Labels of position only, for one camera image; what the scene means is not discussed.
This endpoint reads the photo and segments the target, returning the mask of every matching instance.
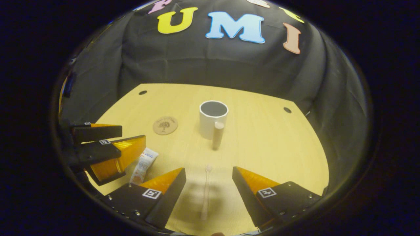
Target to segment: wooden coaster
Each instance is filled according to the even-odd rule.
[[[174,117],[164,116],[153,124],[153,131],[159,135],[167,135],[176,130],[178,121]]]

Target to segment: black cloth backdrop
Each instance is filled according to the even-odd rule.
[[[131,11],[97,33],[77,57],[77,74],[62,117],[95,122],[118,99],[142,83],[181,83],[227,87],[279,97],[296,103],[309,115],[328,161],[329,191],[351,173],[363,156],[368,138],[370,107],[360,75],[333,40],[301,16],[304,24],[272,4],[263,8],[239,0],[172,0],[148,14],[152,4]],[[173,34],[157,30],[157,17],[175,11],[171,24],[182,21],[179,11],[198,7],[192,24]],[[257,44],[208,39],[214,11],[238,20],[244,14],[262,16]],[[300,54],[283,47],[284,23],[301,31]]]

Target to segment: pink letter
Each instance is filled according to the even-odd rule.
[[[163,5],[168,5],[171,2],[172,2],[172,0],[162,0],[162,1],[159,1],[159,2],[155,2],[153,8],[149,11],[148,14],[150,14],[152,12],[155,12],[155,11],[158,11],[158,10],[162,10],[164,8]]]
[[[300,49],[299,49],[300,31],[287,23],[283,23],[283,25],[287,29],[287,41],[283,43],[283,47],[289,50],[290,52],[300,54]]]

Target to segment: letter m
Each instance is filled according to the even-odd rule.
[[[210,32],[206,34],[206,38],[223,38],[225,36],[221,32],[221,28],[223,27],[226,34],[232,39],[244,28],[244,32],[239,35],[240,39],[255,43],[265,42],[265,39],[261,36],[261,22],[264,20],[261,16],[245,14],[237,21],[224,11],[210,12],[208,16],[212,18],[212,21]]]

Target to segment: white mug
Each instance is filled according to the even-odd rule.
[[[200,133],[205,139],[213,139],[214,125],[221,122],[226,125],[228,106],[219,101],[205,101],[200,105]]]

